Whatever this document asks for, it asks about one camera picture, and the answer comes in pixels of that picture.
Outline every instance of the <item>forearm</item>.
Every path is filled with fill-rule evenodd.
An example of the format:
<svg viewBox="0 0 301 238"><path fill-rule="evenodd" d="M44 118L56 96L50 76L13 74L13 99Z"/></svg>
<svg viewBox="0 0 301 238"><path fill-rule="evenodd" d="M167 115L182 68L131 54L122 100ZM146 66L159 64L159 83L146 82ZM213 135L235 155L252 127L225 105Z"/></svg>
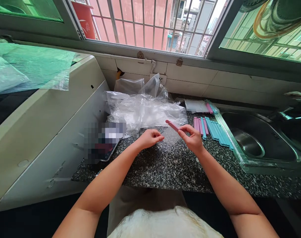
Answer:
<svg viewBox="0 0 301 238"><path fill-rule="evenodd" d="M88 185L74 207L100 214L115 197L139 152L134 143L127 147Z"/></svg>
<svg viewBox="0 0 301 238"><path fill-rule="evenodd" d="M230 215L262 213L245 188L206 149L197 154L197 157L216 196Z"/></svg>

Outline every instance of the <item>white appliance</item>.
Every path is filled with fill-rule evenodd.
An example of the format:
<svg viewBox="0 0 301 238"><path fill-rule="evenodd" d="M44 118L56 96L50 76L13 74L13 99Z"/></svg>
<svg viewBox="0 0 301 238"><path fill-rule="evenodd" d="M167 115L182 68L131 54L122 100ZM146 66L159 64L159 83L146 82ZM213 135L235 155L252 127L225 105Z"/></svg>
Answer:
<svg viewBox="0 0 301 238"><path fill-rule="evenodd" d="M70 69L69 91L39 89L0 125L0 211L82 192L70 178L84 131L106 120L104 75L91 55Z"/></svg>

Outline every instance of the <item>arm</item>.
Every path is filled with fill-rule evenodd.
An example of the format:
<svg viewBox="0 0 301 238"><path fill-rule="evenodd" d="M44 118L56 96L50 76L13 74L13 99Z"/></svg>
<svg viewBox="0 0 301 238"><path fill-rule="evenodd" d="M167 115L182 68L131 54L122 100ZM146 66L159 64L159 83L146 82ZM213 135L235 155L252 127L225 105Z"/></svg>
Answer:
<svg viewBox="0 0 301 238"><path fill-rule="evenodd" d="M250 194L203 147L200 132L184 125L178 134L197 156L217 198L229 213L238 237L278 237Z"/></svg>
<svg viewBox="0 0 301 238"><path fill-rule="evenodd" d="M135 157L163 139L157 130L146 130L88 185L53 237L94 237L102 211L118 192Z"/></svg>

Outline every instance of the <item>red wall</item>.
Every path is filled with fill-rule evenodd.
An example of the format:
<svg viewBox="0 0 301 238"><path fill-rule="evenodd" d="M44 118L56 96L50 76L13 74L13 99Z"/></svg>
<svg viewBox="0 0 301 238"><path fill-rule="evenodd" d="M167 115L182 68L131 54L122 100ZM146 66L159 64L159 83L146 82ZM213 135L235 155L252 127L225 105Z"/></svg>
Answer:
<svg viewBox="0 0 301 238"><path fill-rule="evenodd" d="M110 17L109 8L107 0L98 0L101 8L102 16ZM117 19L122 19L119 0L111 0L113 6L114 16ZM89 0L90 5L94 7L93 14L100 16L98 5L96 0ZM166 13L166 25L170 25L170 15L172 11L173 0L168 0L167 4L167 13ZM128 21L133 21L132 17L132 8L131 0L121 0L123 19ZM156 17L155 17L155 26L164 26L164 15L165 15L166 0L156 0ZM142 0L133 0L133 10L134 10L134 21L143 23L143 5ZM154 24L154 0L144 0L144 18L145 24L153 25ZM108 41L107 36L103 27L102 19L94 17L94 20L97 24L101 40ZM113 27L110 19L104 19L105 27L108 33L109 41L115 43L115 37L113 32ZM124 28L121 21L116 21L118 40L120 44L125 44ZM126 40L128 45L134 46L134 30L133 24L125 22L125 33ZM154 49L161 50L162 34L164 32L164 42L162 50L166 50L167 45L167 36L169 30L164 30L155 28L155 40L154 40ZM135 24L135 35L136 35L136 46L144 47L143 39L143 26ZM153 27L145 26L145 47L153 48Z"/></svg>

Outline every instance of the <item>electrical outlet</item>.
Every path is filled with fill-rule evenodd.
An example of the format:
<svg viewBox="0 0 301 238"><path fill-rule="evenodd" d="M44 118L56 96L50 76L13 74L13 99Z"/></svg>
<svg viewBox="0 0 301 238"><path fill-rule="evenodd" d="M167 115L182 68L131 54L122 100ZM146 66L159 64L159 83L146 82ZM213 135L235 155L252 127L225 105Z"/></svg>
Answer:
<svg viewBox="0 0 301 238"><path fill-rule="evenodd" d="M154 75L156 75L156 74L151 73L151 74L150 74L150 79L151 79ZM159 75L159 81L160 81L160 83L161 83L163 86L166 84L166 80L167 80L167 75L164 75L164 74L160 74L160 75Z"/></svg>

